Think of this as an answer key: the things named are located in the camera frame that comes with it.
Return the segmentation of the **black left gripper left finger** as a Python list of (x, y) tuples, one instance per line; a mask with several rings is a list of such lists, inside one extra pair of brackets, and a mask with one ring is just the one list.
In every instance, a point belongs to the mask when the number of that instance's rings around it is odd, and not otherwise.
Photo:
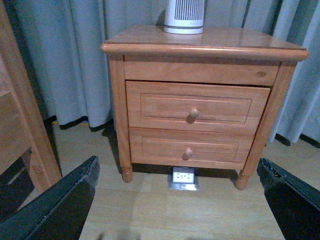
[(0, 224), (2, 240), (80, 238), (100, 174), (92, 156)]

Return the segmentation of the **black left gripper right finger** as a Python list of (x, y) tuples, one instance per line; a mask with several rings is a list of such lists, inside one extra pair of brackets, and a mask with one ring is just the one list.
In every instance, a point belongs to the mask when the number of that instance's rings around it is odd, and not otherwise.
[(264, 196), (286, 240), (320, 238), (320, 191), (261, 158), (257, 174)]

